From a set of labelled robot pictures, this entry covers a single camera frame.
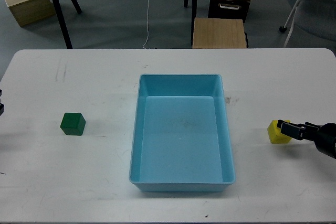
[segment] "black storage box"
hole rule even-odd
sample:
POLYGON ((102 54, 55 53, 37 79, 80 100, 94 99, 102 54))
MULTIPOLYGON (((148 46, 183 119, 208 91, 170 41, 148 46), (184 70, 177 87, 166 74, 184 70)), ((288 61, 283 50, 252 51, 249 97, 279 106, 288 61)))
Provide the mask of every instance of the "black storage box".
POLYGON ((210 0, 208 18, 246 20, 250 0, 210 0))

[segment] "wooden stool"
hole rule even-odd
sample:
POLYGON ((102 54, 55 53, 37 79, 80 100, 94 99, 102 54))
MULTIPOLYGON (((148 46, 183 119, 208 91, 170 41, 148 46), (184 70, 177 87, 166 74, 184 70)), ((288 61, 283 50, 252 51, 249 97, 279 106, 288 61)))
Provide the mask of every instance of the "wooden stool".
POLYGON ((195 18, 193 48, 246 48, 243 21, 195 18))

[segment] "white chair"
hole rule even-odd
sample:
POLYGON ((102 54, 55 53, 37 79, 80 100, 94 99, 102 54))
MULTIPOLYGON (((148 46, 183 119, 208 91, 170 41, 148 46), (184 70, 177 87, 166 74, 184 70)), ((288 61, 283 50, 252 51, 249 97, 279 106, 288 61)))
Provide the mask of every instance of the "white chair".
POLYGON ((297 0, 285 25, 279 28, 284 33, 293 16, 293 21, 284 44, 295 26, 317 37, 336 41, 336 1, 334 0, 297 0))

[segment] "white cable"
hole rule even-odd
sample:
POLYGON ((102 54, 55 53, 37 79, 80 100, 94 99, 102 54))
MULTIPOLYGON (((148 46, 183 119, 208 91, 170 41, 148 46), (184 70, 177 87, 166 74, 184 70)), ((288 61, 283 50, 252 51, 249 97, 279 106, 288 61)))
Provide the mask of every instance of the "white cable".
POLYGON ((143 44, 143 49, 147 49, 145 47, 145 45, 147 44, 148 42, 148 38, 149 38, 149 0, 147 0, 147 39, 146 39, 146 42, 145 44, 143 44))

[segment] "wooden box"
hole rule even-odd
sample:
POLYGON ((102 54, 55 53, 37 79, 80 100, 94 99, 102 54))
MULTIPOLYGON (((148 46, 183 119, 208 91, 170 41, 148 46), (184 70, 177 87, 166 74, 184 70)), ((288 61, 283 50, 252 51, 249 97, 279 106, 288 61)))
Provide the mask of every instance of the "wooden box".
POLYGON ((50 0, 5 1, 21 27, 55 15, 55 9, 50 0))
POLYGON ((246 48, 241 19, 195 18, 193 48, 246 48))

